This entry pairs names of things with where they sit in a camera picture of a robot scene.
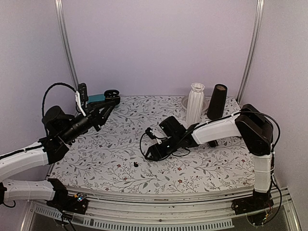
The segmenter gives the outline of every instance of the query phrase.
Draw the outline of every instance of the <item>metal rail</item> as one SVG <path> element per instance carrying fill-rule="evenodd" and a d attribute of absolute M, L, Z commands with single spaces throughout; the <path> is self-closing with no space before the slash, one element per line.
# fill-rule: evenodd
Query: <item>metal rail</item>
<path fill-rule="evenodd" d="M 236 96 L 236 101 L 239 104 L 241 103 L 243 96 L 244 96 L 244 92 L 245 92 L 245 88 L 246 88 L 246 85 L 247 85 L 247 82 L 248 82 L 253 57 L 254 57 L 254 54 L 255 54 L 257 39 L 258 39 L 259 31 L 260 31 L 260 28 L 261 28 L 263 7 L 264 7 L 264 0 L 257 0 L 257 9 L 256 9 L 255 25 L 254 25 L 254 29 L 253 29 L 253 36 L 252 36 L 251 43 L 250 43 L 250 49 L 249 49 L 249 53 L 248 53 L 248 57 L 247 57 L 244 75 L 243 75 L 243 78 L 242 78 L 242 81 L 241 81 L 239 91 L 238 91 L 237 96 Z"/>
<path fill-rule="evenodd" d="M 62 38 L 62 43 L 69 67 L 69 71 L 71 74 L 71 78 L 73 81 L 73 85 L 75 89 L 78 89 L 78 78 L 73 62 L 73 57 L 72 53 L 70 50 L 69 42 L 68 42 L 68 36 L 67 36 L 67 30 L 65 26 L 65 20 L 64 20 L 64 13 L 63 13 L 63 6 L 62 6 L 62 0 L 55 0 L 55 5 L 56 5 L 56 12 L 57 12 L 57 17 L 58 17 L 58 23 L 59 23 L 59 29 L 61 33 L 61 38 Z"/>

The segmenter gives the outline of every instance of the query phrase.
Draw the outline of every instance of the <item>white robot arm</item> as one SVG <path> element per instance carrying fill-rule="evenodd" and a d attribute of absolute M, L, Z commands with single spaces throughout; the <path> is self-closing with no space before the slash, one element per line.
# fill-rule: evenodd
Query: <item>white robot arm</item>
<path fill-rule="evenodd" d="M 55 85 L 68 86 L 64 83 L 56 83 L 52 86 Z M 42 119 L 48 131 L 45 138 L 24 149 L 0 155 L 0 205 L 13 200 L 41 199 L 46 200 L 47 205 L 60 211 L 85 214 L 88 206 L 88 201 L 84 199 L 85 196 L 82 194 L 69 196 L 67 189 L 58 179 L 44 181 L 7 179 L 27 169 L 60 161 L 69 151 L 68 144 L 71 145 L 75 138 L 88 132 L 91 127 L 99 131 L 114 107 L 120 103 L 119 92 L 107 90 L 104 94 L 104 101 L 86 104 L 88 96 L 84 83 L 79 84 L 75 95 L 80 110 L 77 117 L 66 115 L 59 106 L 54 106 L 46 112 Z"/>
<path fill-rule="evenodd" d="M 197 147 L 209 141 L 241 136 L 254 158 L 255 188 L 252 198 L 234 202 L 234 210 L 240 214 L 272 206 L 270 189 L 274 154 L 273 125 L 252 105 L 246 104 L 237 113 L 200 125 L 194 124 L 188 129 L 173 116 L 165 119 L 159 126 L 167 137 L 149 147 L 144 155 L 145 159 L 159 161 L 168 158 L 178 148 Z M 155 139 L 150 128 L 146 130 L 146 134 Z"/>

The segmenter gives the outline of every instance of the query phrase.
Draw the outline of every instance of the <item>black cylinder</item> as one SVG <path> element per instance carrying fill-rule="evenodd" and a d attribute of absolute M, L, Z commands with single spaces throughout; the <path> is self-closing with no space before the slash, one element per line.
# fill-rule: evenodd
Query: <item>black cylinder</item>
<path fill-rule="evenodd" d="M 207 117 L 210 120 L 219 119 L 222 117 L 226 104 L 227 90 L 228 88 L 225 85 L 215 85 L 210 105 L 207 110 Z"/>

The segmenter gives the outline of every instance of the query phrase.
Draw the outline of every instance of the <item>ribbed white vase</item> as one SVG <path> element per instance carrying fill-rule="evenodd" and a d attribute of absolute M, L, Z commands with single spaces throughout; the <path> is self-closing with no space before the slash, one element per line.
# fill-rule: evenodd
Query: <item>ribbed white vase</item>
<path fill-rule="evenodd" d="M 200 122 L 204 100 L 204 88 L 204 85 L 201 83 L 192 84 L 192 89 L 188 96 L 186 111 L 186 123 L 188 126 Z"/>

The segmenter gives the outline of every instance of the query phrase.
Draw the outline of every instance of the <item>table surface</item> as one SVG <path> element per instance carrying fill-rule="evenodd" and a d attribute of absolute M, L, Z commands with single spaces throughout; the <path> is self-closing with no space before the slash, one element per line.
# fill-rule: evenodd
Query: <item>table surface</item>
<path fill-rule="evenodd" d="M 145 129 L 160 129 L 158 124 L 172 115 L 185 124 L 181 99 L 122 97 L 105 126 L 78 137 L 64 159 L 54 165 L 50 177 L 72 187 L 123 193 L 203 193 L 253 185 L 252 155 L 238 137 L 221 139 L 216 148 L 207 144 L 191 148 L 185 157 L 171 156 L 159 162 L 143 158 L 139 140 Z M 239 109 L 234 98 L 227 98 L 224 115 Z M 153 142 L 144 137 L 144 152 Z"/>

